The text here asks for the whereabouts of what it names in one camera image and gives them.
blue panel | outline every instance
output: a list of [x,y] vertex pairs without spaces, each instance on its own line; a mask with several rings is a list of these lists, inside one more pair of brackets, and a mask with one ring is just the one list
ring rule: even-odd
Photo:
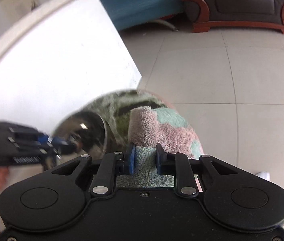
[[130,175],[134,174],[134,166],[135,166],[135,146],[132,149],[132,153],[130,155]]
[[181,0],[101,0],[117,30],[183,11]]

tile floor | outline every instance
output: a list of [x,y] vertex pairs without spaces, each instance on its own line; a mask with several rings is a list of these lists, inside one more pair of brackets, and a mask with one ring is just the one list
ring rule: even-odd
[[205,153],[284,188],[284,35],[273,30],[191,33],[144,25],[121,33],[140,88],[173,103]]

label on device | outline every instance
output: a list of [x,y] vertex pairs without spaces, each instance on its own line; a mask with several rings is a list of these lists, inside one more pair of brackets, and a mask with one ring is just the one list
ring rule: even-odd
[[39,163],[41,161],[39,156],[35,157],[14,157],[13,160],[18,164]]

circular pad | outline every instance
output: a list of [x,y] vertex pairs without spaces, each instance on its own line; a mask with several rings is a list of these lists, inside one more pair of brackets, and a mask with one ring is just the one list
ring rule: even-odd
[[257,188],[239,188],[231,194],[234,203],[245,208],[263,207],[268,202],[268,195]]
[[56,203],[59,195],[49,188],[33,188],[27,190],[21,196],[21,202],[25,207],[32,209],[43,209]]

fluffy fabric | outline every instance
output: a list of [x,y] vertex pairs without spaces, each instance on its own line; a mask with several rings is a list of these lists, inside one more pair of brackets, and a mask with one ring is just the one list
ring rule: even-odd
[[131,111],[128,138],[136,147],[135,174],[117,177],[118,186],[171,187],[172,176],[160,176],[155,165],[155,146],[164,151],[184,153],[190,159],[203,154],[201,143],[192,127],[175,110],[169,108],[135,108]]

